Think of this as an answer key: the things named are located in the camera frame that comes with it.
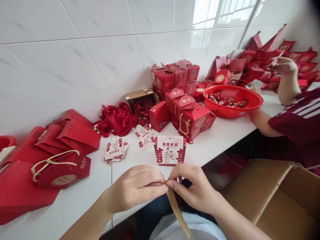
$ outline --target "red ribbon pile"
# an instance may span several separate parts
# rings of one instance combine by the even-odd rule
[[[120,102],[119,107],[102,105],[101,120],[94,123],[97,130],[103,137],[109,137],[110,133],[116,136],[126,136],[132,128],[137,126],[137,118],[130,111],[127,104]]]

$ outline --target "gift bag handle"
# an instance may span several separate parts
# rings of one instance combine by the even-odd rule
[[[72,163],[72,162],[61,162],[61,163],[60,163],[60,162],[54,162],[54,161],[56,161],[56,160],[58,160],[58,159],[60,159],[60,158],[58,158],[58,159],[56,159],[56,160],[54,160],[54,161],[51,161],[52,158],[55,158],[55,157],[57,157],[57,156],[60,156],[60,155],[62,155],[62,154],[68,153],[68,152],[69,152],[69,154],[72,153],[72,152],[75,152],[75,153],[77,153],[78,156],[80,155],[80,152],[79,152],[78,150],[69,150],[69,151],[66,151],[66,152],[63,152],[63,153],[59,153],[59,154],[54,155],[54,156],[52,156],[52,157],[50,157],[50,158],[48,158],[48,159],[46,159],[46,160],[43,160],[43,161],[40,161],[40,162],[36,163],[36,164],[33,165],[33,167],[30,169],[31,172],[32,172],[32,174],[33,174],[32,180],[33,180],[34,182],[37,182],[37,181],[38,181],[38,180],[36,179],[37,176],[38,176],[38,175],[41,175],[40,172],[41,172],[42,170],[44,170],[49,164],[54,164],[54,165],[69,164],[69,165],[77,166],[76,163]],[[43,162],[47,162],[47,164],[44,165],[39,171],[36,172],[36,170],[35,170],[36,166],[38,166],[40,163],[43,163]]]

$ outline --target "hand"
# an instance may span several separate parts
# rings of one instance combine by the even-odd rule
[[[177,177],[187,178],[192,185],[189,189],[173,180]],[[220,194],[213,189],[201,167],[186,163],[178,163],[169,177],[167,186],[179,194],[186,203],[198,211],[214,214],[214,207],[220,199]]]
[[[278,59],[278,63],[274,66],[275,72],[284,74],[286,72],[298,71],[298,66],[292,59],[285,57],[275,57],[271,59],[274,60],[276,58]],[[272,68],[273,66],[271,64],[267,66],[267,70],[271,70]]]
[[[162,173],[149,165],[130,168],[102,194],[107,212],[117,213],[151,201],[168,191]]]

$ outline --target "jeans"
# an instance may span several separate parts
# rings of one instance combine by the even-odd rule
[[[182,181],[182,185],[189,188],[192,183],[188,179]],[[180,210],[187,213],[197,214],[200,217],[206,218],[209,221],[217,224],[216,220],[210,214],[200,212],[190,207],[183,199]],[[151,233],[160,222],[161,218],[173,213],[170,206],[169,199],[166,194],[156,198],[144,208],[140,209],[135,214],[136,231],[135,239],[137,240],[149,240]]]

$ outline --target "red plastic basket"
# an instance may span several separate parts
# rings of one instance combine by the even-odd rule
[[[211,101],[206,97],[206,94],[220,93],[225,99],[232,98],[236,102],[242,102],[244,99],[248,100],[248,104],[245,108],[231,108],[223,106]],[[213,112],[217,117],[221,118],[238,118],[250,110],[258,109],[263,104],[263,98],[250,89],[233,85],[215,85],[208,87],[203,92],[204,103],[206,108]]]

